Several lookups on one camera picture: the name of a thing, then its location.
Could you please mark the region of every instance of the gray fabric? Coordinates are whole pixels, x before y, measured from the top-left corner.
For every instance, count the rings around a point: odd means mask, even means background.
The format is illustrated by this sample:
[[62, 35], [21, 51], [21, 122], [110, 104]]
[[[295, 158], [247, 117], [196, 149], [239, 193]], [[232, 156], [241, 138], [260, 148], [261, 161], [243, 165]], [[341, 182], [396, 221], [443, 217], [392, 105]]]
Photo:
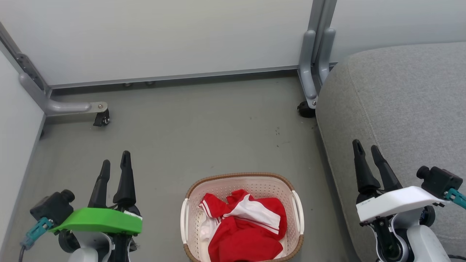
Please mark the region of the gray fabric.
[[[363, 262], [374, 262], [375, 238], [359, 226], [351, 141], [367, 161], [379, 146], [403, 186], [420, 186], [416, 171], [438, 166], [465, 178], [466, 43], [381, 48], [350, 56], [328, 76], [316, 114], [349, 233]], [[466, 256], [466, 210], [436, 207], [432, 226], [449, 254]]]

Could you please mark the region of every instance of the teal connector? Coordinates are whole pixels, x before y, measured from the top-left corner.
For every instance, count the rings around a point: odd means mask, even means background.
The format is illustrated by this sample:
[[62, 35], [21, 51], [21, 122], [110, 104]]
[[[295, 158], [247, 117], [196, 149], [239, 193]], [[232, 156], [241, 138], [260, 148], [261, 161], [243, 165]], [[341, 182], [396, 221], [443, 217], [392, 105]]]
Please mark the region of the teal connector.
[[460, 192], [458, 192], [456, 189], [450, 188], [450, 190], [448, 190], [445, 198], [450, 200], [451, 202], [457, 204], [458, 206], [466, 209], [466, 197], [463, 194], [461, 194]]
[[45, 234], [53, 225], [54, 223], [52, 220], [46, 217], [41, 218], [37, 224], [26, 233], [20, 245], [24, 246], [25, 250], [29, 250], [34, 245], [34, 242]]

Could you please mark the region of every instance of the white partition panel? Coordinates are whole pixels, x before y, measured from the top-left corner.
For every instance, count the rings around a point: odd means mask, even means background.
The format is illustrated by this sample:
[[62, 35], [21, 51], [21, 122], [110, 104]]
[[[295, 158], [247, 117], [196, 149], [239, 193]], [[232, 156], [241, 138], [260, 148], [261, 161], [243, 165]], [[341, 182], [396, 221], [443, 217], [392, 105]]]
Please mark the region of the white partition panel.
[[466, 41], [465, 0], [338, 0], [330, 62], [360, 51]]
[[312, 0], [2, 0], [49, 85], [296, 66]]
[[1, 250], [3, 250], [3, 242], [8, 233], [11, 215], [19, 197], [29, 158], [44, 119], [42, 110], [20, 85], [18, 70], [21, 70], [18, 64], [0, 43]]

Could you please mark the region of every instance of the brown basket rim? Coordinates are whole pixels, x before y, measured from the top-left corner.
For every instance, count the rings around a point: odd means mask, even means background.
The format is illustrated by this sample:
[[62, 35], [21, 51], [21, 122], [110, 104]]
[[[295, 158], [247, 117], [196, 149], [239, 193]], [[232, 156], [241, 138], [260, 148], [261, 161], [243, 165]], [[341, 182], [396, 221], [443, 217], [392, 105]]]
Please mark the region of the brown basket rim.
[[[290, 191], [293, 191], [295, 188], [293, 185], [286, 179], [285, 177], [275, 174], [275, 173], [268, 173], [268, 172], [249, 172], [249, 173], [231, 173], [231, 174], [224, 174], [224, 175], [218, 175], [218, 176], [211, 176], [207, 178], [200, 179], [196, 181], [188, 190], [188, 193], [186, 193], [186, 198], [189, 199], [191, 196], [192, 191], [199, 186], [200, 184], [208, 181], [213, 181], [213, 180], [219, 180], [219, 179], [225, 179], [225, 178], [235, 178], [235, 177], [273, 177], [276, 179], [279, 179], [283, 181]], [[289, 255], [282, 257], [282, 258], [277, 258], [277, 259], [272, 259], [272, 260], [267, 260], [266, 262], [285, 262], [290, 259], [292, 259], [301, 249], [302, 243], [304, 242], [304, 235], [299, 236], [298, 244], [296, 245], [296, 248], [291, 252]], [[183, 247], [185, 249], [186, 255], [192, 262], [202, 262], [195, 258], [191, 251], [189, 250], [188, 244], [183, 244]]]

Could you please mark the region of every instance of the basket handle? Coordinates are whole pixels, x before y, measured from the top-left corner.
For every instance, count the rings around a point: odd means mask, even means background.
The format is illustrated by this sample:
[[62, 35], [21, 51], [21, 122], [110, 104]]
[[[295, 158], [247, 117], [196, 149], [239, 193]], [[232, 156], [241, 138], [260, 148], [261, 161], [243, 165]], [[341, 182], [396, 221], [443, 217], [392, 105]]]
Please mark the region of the basket handle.
[[188, 199], [185, 198], [183, 201], [183, 205], [181, 206], [181, 215], [179, 218], [179, 228], [181, 229], [181, 240], [183, 240], [183, 244], [186, 244], [186, 240], [188, 239]]
[[295, 202], [293, 207], [295, 208], [296, 221], [299, 222], [299, 234], [304, 234], [304, 211], [302, 209], [301, 199], [295, 190], [292, 190], [291, 192], [293, 193], [293, 200]]

